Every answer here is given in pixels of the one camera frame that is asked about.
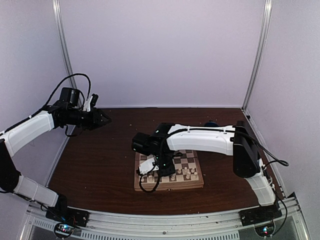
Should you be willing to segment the white bishop piece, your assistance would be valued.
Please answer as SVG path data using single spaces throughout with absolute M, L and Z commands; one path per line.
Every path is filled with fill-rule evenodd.
M 170 180 L 171 180 L 172 182 L 176 181 L 176 176 L 175 176 L 175 175 L 171 175 L 171 176 L 170 176 Z

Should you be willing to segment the wooden chess board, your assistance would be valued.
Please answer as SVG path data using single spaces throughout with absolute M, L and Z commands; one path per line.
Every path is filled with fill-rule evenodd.
M 197 152 L 194 150 L 180 150 L 174 153 L 173 163 L 175 166 L 176 181 L 171 181 L 171 175 L 161 177 L 159 185 L 157 186 L 158 191 L 174 191 L 174 190 L 187 190 L 197 189 L 204 186 L 203 174 L 201 171 Z M 184 174 L 184 167 L 188 168 L 190 173 L 190 180 L 186 179 Z M 198 180 L 191 179 L 191 169 L 195 168 L 197 172 Z M 148 182 L 148 176 L 153 176 L 153 182 Z M 147 175 L 144 175 L 144 182 L 141 182 L 141 176 L 138 173 L 134 174 L 134 190 L 141 191 L 144 188 L 147 191 L 151 191 L 156 185 L 158 180 L 158 174 L 156 171 L 152 171 Z

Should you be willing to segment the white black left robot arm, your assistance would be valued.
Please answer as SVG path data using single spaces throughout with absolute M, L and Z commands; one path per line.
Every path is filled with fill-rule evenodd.
M 92 94 L 83 106 L 77 107 L 82 92 L 71 87 L 61 90 L 59 100 L 54 104 L 45 104 L 36 114 L 15 124 L 0 134 L 0 188 L 3 193 L 12 193 L 53 207 L 52 213 L 61 222 L 72 218 L 72 211 L 58 202 L 55 191 L 24 176 L 18 171 L 12 157 L 24 146 L 46 132 L 58 127 L 75 126 L 81 130 L 95 130 L 111 123 L 101 109 L 95 107 L 98 95 Z

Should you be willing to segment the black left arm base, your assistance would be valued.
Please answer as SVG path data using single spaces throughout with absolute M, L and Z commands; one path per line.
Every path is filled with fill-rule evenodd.
M 67 197 L 58 194 L 57 202 L 53 207 L 40 203 L 40 208 L 45 211 L 47 219 L 71 225 L 73 227 L 86 227 L 89 218 L 89 212 L 68 207 Z

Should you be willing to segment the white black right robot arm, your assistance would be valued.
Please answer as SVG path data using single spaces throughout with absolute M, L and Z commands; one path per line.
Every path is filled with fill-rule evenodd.
M 245 179 L 255 193 L 256 216 L 268 220 L 275 212 L 276 194 L 259 153 L 259 143 L 249 135 L 243 121 L 226 126 L 189 126 L 161 123 L 152 134 L 138 132 L 132 139 L 133 151 L 147 159 L 138 167 L 140 176 L 156 171 L 160 177 L 173 175 L 175 152 L 181 150 L 219 153 L 233 157 L 233 173 Z

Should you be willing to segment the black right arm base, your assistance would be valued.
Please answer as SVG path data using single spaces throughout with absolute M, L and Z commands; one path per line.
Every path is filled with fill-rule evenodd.
M 239 212 L 242 226 L 256 225 L 280 218 L 282 211 L 276 206 L 259 206 Z

